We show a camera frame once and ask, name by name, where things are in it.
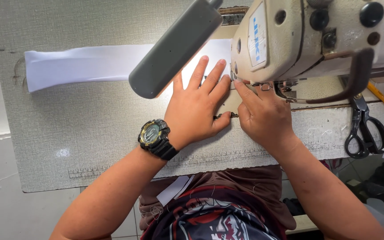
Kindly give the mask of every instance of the industrial sewing machine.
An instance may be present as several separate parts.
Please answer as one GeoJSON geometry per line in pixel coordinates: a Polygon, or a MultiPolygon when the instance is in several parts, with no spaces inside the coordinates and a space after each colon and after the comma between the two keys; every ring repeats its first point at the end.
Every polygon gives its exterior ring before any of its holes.
{"type": "MultiPolygon", "coordinates": [[[[222,2],[196,0],[178,18],[131,73],[137,94],[159,95],[219,28],[222,2]]],[[[255,0],[231,40],[231,57],[233,79],[266,85],[286,101],[347,99],[370,78],[384,78],[384,0],[255,0]],[[344,75],[348,85],[329,89],[326,97],[297,93],[321,85],[318,77],[344,75]]]]}

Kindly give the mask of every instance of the juki logo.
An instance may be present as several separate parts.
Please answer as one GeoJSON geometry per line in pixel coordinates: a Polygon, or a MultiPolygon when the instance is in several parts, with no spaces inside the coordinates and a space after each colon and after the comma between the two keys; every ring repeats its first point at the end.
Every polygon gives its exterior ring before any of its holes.
{"type": "Polygon", "coordinates": [[[259,30],[257,29],[256,18],[253,19],[254,24],[254,46],[256,47],[256,61],[260,60],[260,50],[259,50],[259,37],[257,33],[259,30]]]}

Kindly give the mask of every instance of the watch face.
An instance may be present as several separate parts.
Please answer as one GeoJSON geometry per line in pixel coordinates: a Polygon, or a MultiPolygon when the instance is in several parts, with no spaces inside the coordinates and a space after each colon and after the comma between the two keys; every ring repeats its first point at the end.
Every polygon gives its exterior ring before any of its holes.
{"type": "Polygon", "coordinates": [[[157,124],[150,124],[142,131],[142,142],[145,144],[151,144],[156,141],[160,134],[160,127],[157,124]]]}

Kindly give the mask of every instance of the black scissors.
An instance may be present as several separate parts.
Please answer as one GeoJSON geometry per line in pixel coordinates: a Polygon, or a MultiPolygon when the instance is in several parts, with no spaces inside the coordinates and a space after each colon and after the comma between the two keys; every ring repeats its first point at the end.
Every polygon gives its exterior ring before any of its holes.
{"type": "MultiPolygon", "coordinates": [[[[344,86],[347,85],[348,77],[341,77],[344,86]]],[[[368,109],[367,103],[365,102],[362,94],[349,99],[352,106],[352,123],[351,133],[345,142],[345,150],[351,158],[361,159],[365,158],[370,153],[372,154],[383,154],[384,153],[384,126],[383,124],[374,117],[369,116],[370,110],[368,109]],[[372,122],[380,134],[381,147],[378,148],[375,140],[373,139],[370,130],[367,127],[367,122],[372,122]],[[358,136],[358,129],[361,131],[362,138],[358,136]],[[349,151],[350,142],[355,139],[358,143],[358,152],[351,153],[349,151]]]]}

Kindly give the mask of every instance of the black watch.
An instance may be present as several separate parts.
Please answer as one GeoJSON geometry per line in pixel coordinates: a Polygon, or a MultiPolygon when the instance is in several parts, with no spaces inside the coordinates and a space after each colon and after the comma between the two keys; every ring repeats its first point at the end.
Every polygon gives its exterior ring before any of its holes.
{"type": "Polygon", "coordinates": [[[147,122],[139,134],[140,147],[163,160],[169,161],[179,153],[168,141],[169,132],[170,128],[162,119],[147,122]]]}

